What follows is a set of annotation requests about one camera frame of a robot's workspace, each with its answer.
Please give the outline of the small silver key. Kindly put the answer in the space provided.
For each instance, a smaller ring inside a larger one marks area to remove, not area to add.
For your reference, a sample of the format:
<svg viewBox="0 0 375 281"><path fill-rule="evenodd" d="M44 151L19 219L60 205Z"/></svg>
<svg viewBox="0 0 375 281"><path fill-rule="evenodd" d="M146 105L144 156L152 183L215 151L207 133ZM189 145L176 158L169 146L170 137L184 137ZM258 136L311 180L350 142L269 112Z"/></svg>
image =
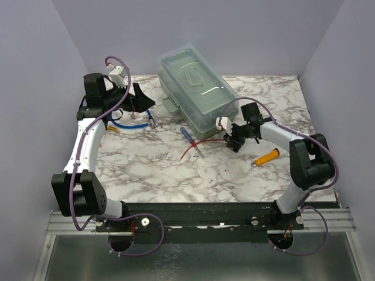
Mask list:
<svg viewBox="0 0 375 281"><path fill-rule="evenodd" d="M135 119L135 107L133 107L130 119Z"/></svg>

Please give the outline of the blue cable lock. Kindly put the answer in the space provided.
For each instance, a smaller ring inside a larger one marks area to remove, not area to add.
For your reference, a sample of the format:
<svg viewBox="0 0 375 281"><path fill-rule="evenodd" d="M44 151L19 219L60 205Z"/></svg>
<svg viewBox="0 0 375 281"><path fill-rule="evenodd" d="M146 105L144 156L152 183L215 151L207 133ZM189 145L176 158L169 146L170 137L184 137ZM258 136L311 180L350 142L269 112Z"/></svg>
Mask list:
<svg viewBox="0 0 375 281"><path fill-rule="evenodd" d="M118 128L121 128L121 129L142 129L142 128L146 128L147 126L150 126L151 128L155 128L156 127L156 122L155 122L155 119L153 117L153 115L151 114L151 111L148 109L146 110L146 113L147 113L147 116L148 116L148 122L147 123L144 123L144 124L138 124L138 125L123 125L123 124L120 124L118 123L118 121L122 118L122 116L124 115L124 112L122 109L118 109L119 112L121 113L121 115L117 118L113 118L113 114L110 115L110 121Z"/></svg>

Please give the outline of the red cable lock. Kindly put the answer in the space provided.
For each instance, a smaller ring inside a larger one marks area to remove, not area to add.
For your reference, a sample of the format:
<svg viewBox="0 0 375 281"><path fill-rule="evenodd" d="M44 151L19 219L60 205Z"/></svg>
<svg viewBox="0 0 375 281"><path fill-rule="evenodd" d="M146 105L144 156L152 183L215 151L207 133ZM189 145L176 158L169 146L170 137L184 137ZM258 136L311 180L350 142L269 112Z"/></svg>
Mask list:
<svg viewBox="0 0 375 281"><path fill-rule="evenodd" d="M182 155L180 156L179 160L182 160L185 155L188 153L188 151L190 151L191 149L195 149L197 150L199 148L199 145L202 145L204 143L211 143L211 142L224 142L223 139L206 139L206 140L201 140L201 141L198 141L198 142L193 142L190 144L190 146L182 153Z"/></svg>

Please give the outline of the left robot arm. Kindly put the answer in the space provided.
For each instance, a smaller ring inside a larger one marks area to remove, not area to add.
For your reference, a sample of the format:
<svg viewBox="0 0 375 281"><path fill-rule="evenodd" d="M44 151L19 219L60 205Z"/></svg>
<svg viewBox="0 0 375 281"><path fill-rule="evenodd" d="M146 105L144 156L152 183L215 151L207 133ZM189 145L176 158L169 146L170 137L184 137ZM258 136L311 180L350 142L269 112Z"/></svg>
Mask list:
<svg viewBox="0 0 375 281"><path fill-rule="evenodd" d="M129 227L129 215L120 201L107 198L95 175L99 144L113 106L142 113L153 107L155 101L142 92L138 83L133 83L133 92L129 93L127 87L116 84L107 89L109 78L101 73L87 74L83 80L86 94L77 112L77 138L63 172L52 176L52 189L63 216L107 217L115 230L124 231Z"/></svg>

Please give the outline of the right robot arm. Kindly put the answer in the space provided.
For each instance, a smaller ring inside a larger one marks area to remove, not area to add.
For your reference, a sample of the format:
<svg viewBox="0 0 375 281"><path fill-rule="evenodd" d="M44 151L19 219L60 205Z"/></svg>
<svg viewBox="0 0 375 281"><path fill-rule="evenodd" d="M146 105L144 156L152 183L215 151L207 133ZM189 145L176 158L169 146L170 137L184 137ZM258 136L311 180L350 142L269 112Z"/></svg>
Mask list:
<svg viewBox="0 0 375 281"><path fill-rule="evenodd" d="M224 131L227 147L238 152L246 139L269 141L289 153L291 182L274 203L270 224L283 229L291 222L290 214L297 212L310 194L325 190L337 182L339 167L322 134L306 135L277 122L270 110L251 98L252 103L241 107L244 125L237 125L228 117L216 119L216 128ZM262 116L259 106L266 109L269 117Z"/></svg>

